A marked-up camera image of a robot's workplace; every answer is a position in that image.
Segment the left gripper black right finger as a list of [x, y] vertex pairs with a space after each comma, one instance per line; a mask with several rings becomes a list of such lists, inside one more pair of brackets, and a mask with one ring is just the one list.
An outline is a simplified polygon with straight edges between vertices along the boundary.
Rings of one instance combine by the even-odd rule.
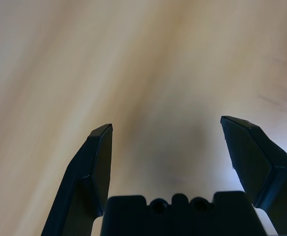
[[222, 116], [232, 166], [250, 202], [287, 235], [287, 153], [247, 120]]

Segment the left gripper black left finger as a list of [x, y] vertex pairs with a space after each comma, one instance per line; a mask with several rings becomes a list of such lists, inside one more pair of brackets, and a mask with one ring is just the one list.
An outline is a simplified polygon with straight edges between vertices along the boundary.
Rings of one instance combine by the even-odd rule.
[[113, 126], [93, 130], [72, 158], [49, 212], [43, 236], [89, 236], [104, 213], [112, 160]]

